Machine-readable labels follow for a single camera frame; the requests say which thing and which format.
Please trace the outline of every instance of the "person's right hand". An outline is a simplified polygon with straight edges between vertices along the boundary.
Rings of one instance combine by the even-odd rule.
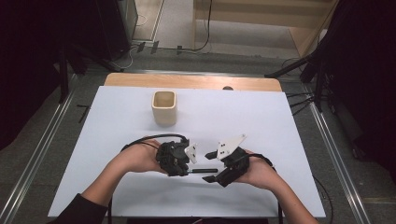
[[[263,159],[250,157],[250,165],[247,172],[235,180],[235,182],[250,184],[256,188],[273,190],[282,184],[282,178]]]

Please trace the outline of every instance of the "gray floor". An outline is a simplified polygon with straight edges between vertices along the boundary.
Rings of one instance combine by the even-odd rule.
[[[172,6],[166,5],[166,3],[174,4],[175,2],[177,1],[166,0],[164,10]],[[162,19],[166,17],[174,20],[169,14],[163,14]],[[175,45],[175,43],[180,43],[183,46],[183,43],[186,46],[188,45],[190,40],[188,37],[183,35],[170,36],[164,33],[163,29],[163,26],[160,26],[156,35],[156,38],[161,39],[160,43],[163,43],[163,47]],[[222,73],[223,75],[233,74],[233,76],[240,77],[262,77],[263,74],[277,71],[285,59],[295,57],[296,51],[291,52],[291,50],[295,49],[290,47],[290,40],[285,37],[282,41],[283,44],[279,42],[275,45],[268,45],[272,49],[260,53],[251,53],[248,49],[243,48],[246,49],[246,51],[240,50],[245,52],[242,53],[243,55],[235,55],[233,50],[228,52],[221,51],[220,53],[212,51],[209,54],[182,53],[180,55],[177,55],[175,51],[161,49],[155,54],[150,54],[149,48],[140,53],[134,50],[132,52],[134,57],[133,66],[126,69],[126,71],[185,71]],[[15,214],[12,223],[45,223],[49,221],[47,213],[83,126],[83,122],[78,123],[78,121],[84,109],[77,107],[77,105],[90,105],[97,88],[103,85],[108,74],[104,68],[97,64],[89,61],[87,63],[89,70],[85,76],[78,76],[76,90],[70,106],[49,145],[48,152],[39,166],[30,188],[24,195],[21,206]],[[117,63],[120,65],[128,64],[129,59],[125,56]],[[302,84],[298,79],[299,73],[300,71],[296,69],[290,72],[288,76],[283,76],[279,79],[284,92],[303,92]],[[58,98],[59,90],[56,90],[26,124],[18,138],[9,147],[0,151],[1,208],[6,204],[9,194],[34,153],[41,135],[58,106]],[[290,98],[290,103],[300,102],[304,98],[305,96]],[[351,146],[341,124],[325,105],[326,103],[323,102],[323,108],[325,109],[323,115],[332,131],[332,136],[346,163],[346,167],[364,201],[364,207],[368,212],[369,218],[372,223],[395,223],[396,218],[393,213],[396,211],[396,188],[391,182],[388,172],[375,162],[362,162],[353,157]],[[323,205],[328,215],[328,217],[321,219],[320,222],[329,223],[329,216],[332,210],[331,201],[334,212],[333,223],[356,223],[344,189],[335,172],[329,153],[318,130],[318,125],[309,107],[295,116],[295,122],[302,138],[312,173],[330,194],[329,199],[325,196],[324,189],[317,185],[319,194],[323,196]],[[115,223],[125,223],[125,220],[117,218]]]
[[[155,41],[160,42],[159,47],[193,47],[192,2],[164,1],[155,35]],[[195,47],[200,48],[206,42],[207,21],[197,21],[195,32]],[[210,41],[203,51],[281,59],[299,57],[288,27],[226,21],[210,22]]]

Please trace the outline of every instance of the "power cord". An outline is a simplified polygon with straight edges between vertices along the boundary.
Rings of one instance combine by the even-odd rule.
[[[208,52],[199,52],[201,49],[203,49],[204,47],[206,47],[207,43],[209,42],[209,38],[210,38],[210,18],[212,15],[212,3],[213,0],[210,0],[210,6],[209,6],[209,15],[207,18],[207,37],[206,37],[206,42],[204,43],[203,46],[201,46],[198,49],[170,49],[170,48],[157,48],[157,49],[164,49],[164,50],[175,50],[177,52],[186,52],[186,53],[192,53],[192,54],[207,54]]]
[[[289,59],[285,60],[285,61],[283,61],[282,65],[280,65],[280,68],[283,69],[283,66],[285,66],[285,63],[288,61],[291,61],[291,60],[300,60],[300,58],[289,58]],[[301,69],[301,66],[298,67],[298,69],[300,70],[300,72],[303,72],[303,70]]]
[[[290,105],[290,108],[293,108],[293,107],[295,107],[297,105],[304,104],[303,107],[301,107],[300,109],[298,109],[297,111],[292,113],[293,116],[299,114],[301,111],[303,111],[305,108],[307,108],[312,102],[315,101],[315,96],[313,94],[314,94],[313,92],[286,93],[286,97],[287,98],[291,98],[291,97],[295,97],[295,96],[301,96],[301,95],[309,95],[309,97],[306,98],[305,100]],[[328,98],[327,95],[322,95],[322,97],[325,97],[325,100],[327,100],[327,98]]]
[[[188,141],[188,139],[181,135],[181,134],[176,134],[176,133],[163,133],[163,134],[156,134],[156,135],[152,135],[152,136],[146,136],[146,137],[142,137],[140,139],[137,139],[135,141],[133,141],[130,144],[125,145],[120,152],[122,152],[123,150],[125,150],[128,147],[131,147],[133,145],[136,144],[144,144],[144,145],[148,145],[151,147],[154,147],[156,149],[158,149],[157,147],[153,146],[150,143],[146,143],[144,141],[149,140],[149,139],[154,139],[154,138],[162,138],[162,137],[178,137],[181,138],[182,142],[186,142]],[[110,202],[108,203],[108,209],[107,209],[107,224],[112,224],[113,220],[112,220],[112,204],[113,204],[113,198],[110,199]]]
[[[330,214],[330,222],[329,224],[332,224],[333,219],[334,219],[334,208],[332,206],[332,199],[330,198],[330,194],[329,192],[327,192],[326,188],[324,188],[324,186],[320,183],[320,181],[314,176],[312,175],[315,179],[315,181],[318,182],[318,184],[320,184],[320,186],[323,188],[324,192],[326,193],[327,198],[329,199],[329,203],[330,203],[330,208],[331,208],[331,214]]]
[[[134,59],[132,58],[132,50],[133,50],[133,49],[136,49],[136,48],[137,48],[137,46],[132,46],[132,47],[129,49],[128,55],[129,55],[129,58],[131,59],[131,62],[130,62],[127,66],[120,66],[120,65],[118,65],[118,64],[116,64],[116,63],[113,63],[113,62],[109,62],[109,63],[113,64],[114,66],[116,66],[116,67],[118,67],[118,68],[120,68],[120,69],[127,69],[127,68],[131,67],[132,64],[134,63]]]
[[[141,24],[137,24],[136,26],[142,26],[142,25],[146,24],[146,22],[148,22],[148,18],[147,17],[142,16],[142,15],[137,15],[137,18],[139,18],[139,17],[143,17],[145,19],[145,21],[143,21],[143,23],[141,23]]]

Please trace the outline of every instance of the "electric cable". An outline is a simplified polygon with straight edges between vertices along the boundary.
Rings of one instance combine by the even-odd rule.
[[[298,102],[298,103],[295,103],[295,104],[291,104],[291,105],[290,105],[290,108],[293,108],[293,107],[295,107],[295,106],[297,106],[297,105],[301,105],[301,104],[303,104],[303,103],[305,103],[305,102],[309,102],[309,103],[310,103],[310,101],[313,101],[313,100],[314,100],[314,97],[311,96],[311,97],[309,97],[309,98],[307,98],[307,99],[305,99],[305,100],[303,100],[303,101],[301,101],[301,102]]]
[[[201,1],[201,4],[202,4],[202,8],[204,8],[204,0]],[[210,17],[208,18],[208,24],[207,24],[207,26],[206,26],[206,20],[203,19],[204,27],[205,27],[205,30],[206,30],[206,33],[207,33],[207,40],[209,40],[209,37],[210,37],[209,28],[208,28],[208,27],[209,27],[209,20],[210,20]],[[209,49],[209,51],[207,51],[206,53],[209,53],[210,51],[212,51],[212,43],[210,43],[210,42],[208,42],[208,43],[209,43],[210,49]]]
[[[334,10],[334,8],[335,8],[336,6],[337,6],[337,4],[334,4],[334,5],[332,6],[332,9],[331,9],[331,10],[329,11],[329,13],[326,15],[325,21],[326,21],[327,19],[330,18],[330,16],[331,16],[332,13],[333,13],[333,10]],[[319,46],[319,44],[321,43],[321,41],[322,41],[322,39],[320,40],[320,34],[319,34],[319,35],[318,35],[318,44],[317,44],[317,47],[315,48],[315,50],[318,48],[318,46]],[[309,62],[309,59],[311,59],[311,58],[312,58],[312,53],[309,54],[309,55],[307,55],[307,56],[305,56],[305,57],[303,57],[301,60],[297,61],[296,63],[297,63],[297,65],[299,65],[299,66],[296,66],[296,65],[294,65],[294,64],[289,65],[289,67],[290,67],[290,68],[288,68],[289,71],[294,70],[294,69],[296,69],[297,67],[298,67],[298,68],[300,69],[300,71],[301,71],[301,66],[304,65],[303,62],[304,62],[304,63],[311,63],[311,62]],[[281,69],[280,69],[280,70],[278,70],[278,71],[276,71],[276,72],[274,72],[274,73],[271,73],[271,74],[266,74],[266,75],[264,75],[264,77],[276,78],[276,77],[281,77],[282,75],[288,75],[288,76],[289,76],[288,72],[283,73],[283,70],[284,70],[283,65],[284,65],[285,62],[282,63],[282,66],[281,66]]]
[[[203,49],[204,47],[206,47],[207,43],[209,42],[209,38],[210,38],[210,18],[211,18],[211,14],[212,14],[212,3],[213,0],[210,0],[210,5],[209,5],[209,15],[207,18],[207,38],[206,38],[206,42],[204,43],[204,45],[198,49],[171,49],[171,48],[157,48],[157,49],[163,49],[163,50],[175,50],[177,52],[186,52],[186,53],[192,53],[192,54],[207,54],[209,52],[198,52],[201,49]]]
[[[333,219],[334,219],[334,207],[332,206],[332,199],[330,198],[330,194],[329,194],[329,192],[326,190],[326,188],[322,185],[322,183],[320,183],[320,181],[319,181],[314,175],[312,175],[312,176],[313,176],[314,179],[318,182],[318,184],[320,184],[320,186],[323,188],[323,190],[324,190],[324,192],[325,192],[327,198],[329,199],[330,208],[331,208],[330,222],[329,222],[329,223],[332,224],[332,221],[333,221]]]
[[[250,157],[256,157],[256,158],[264,160],[276,172],[276,168],[271,163],[271,161],[268,160],[268,158],[264,157],[262,154],[257,154],[257,153],[247,154],[247,155],[239,158],[238,160],[235,160],[232,164],[237,164],[238,162],[240,162],[246,158],[250,158]],[[283,224],[283,212],[282,212],[282,207],[280,206],[280,203],[277,203],[277,216],[279,218],[279,224]]]
[[[136,145],[136,144],[145,144],[145,145],[148,145],[148,146],[151,146],[151,147],[154,147],[154,148],[158,149],[157,147],[153,146],[152,144],[146,143],[144,141],[149,140],[149,139],[154,139],[154,138],[161,138],[161,137],[179,137],[179,138],[181,138],[182,142],[188,141],[188,139],[185,136],[183,136],[181,134],[177,134],[177,133],[155,134],[155,135],[146,136],[146,137],[142,137],[140,139],[137,139],[137,140],[133,141],[132,143],[125,145],[125,147],[123,147],[121,151],[125,150],[128,147]],[[111,198],[110,201],[108,202],[107,224],[112,224],[112,216],[111,216],[112,204],[113,204],[113,198]]]
[[[285,65],[285,63],[288,62],[288,61],[291,61],[291,60],[300,60],[300,58],[289,58],[289,59],[285,60],[280,65],[280,68],[283,69],[283,66]]]
[[[294,96],[300,96],[300,95],[311,95],[313,92],[300,92],[300,93],[285,93],[287,98],[291,98]]]
[[[137,24],[136,26],[142,26],[144,24],[146,24],[146,22],[148,22],[148,18],[142,15],[137,15],[137,18],[139,17],[143,17],[145,19],[145,21],[143,21],[141,24]]]
[[[306,103],[302,108],[300,108],[299,110],[297,110],[296,112],[294,112],[292,115],[295,116],[298,113],[300,113],[301,111],[303,111],[307,106],[309,106],[312,102],[308,102]]]
[[[198,219],[198,220],[192,222],[191,224],[198,224],[198,223],[200,223],[201,221],[203,221],[203,219],[200,218],[200,219]]]
[[[120,69],[127,69],[127,68],[131,67],[132,64],[134,63],[134,59],[132,58],[132,50],[133,50],[133,49],[137,49],[137,46],[132,46],[132,47],[129,49],[129,53],[128,53],[128,54],[129,54],[129,58],[131,59],[131,62],[130,62],[127,66],[120,66],[120,65],[118,65],[118,64],[116,64],[116,63],[113,63],[113,62],[110,62],[110,63],[113,64],[114,66],[120,68]]]

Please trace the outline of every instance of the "white table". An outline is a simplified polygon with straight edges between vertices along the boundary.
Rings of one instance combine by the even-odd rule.
[[[152,117],[157,90],[177,93],[178,117],[162,128]],[[241,144],[269,158],[314,217],[325,217],[300,136],[283,92],[101,87],[64,173],[49,217],[57,217],[120,149],[144,135],[179,133],[197,143],[190,168],[223,169],[204,155],[221,139],[245,133]],[[170,138],[158,139],[160,142]],[[245,184],[223,188],[205,175],[128,174],[113,197],[115,217],[277,217],[276,198]]]

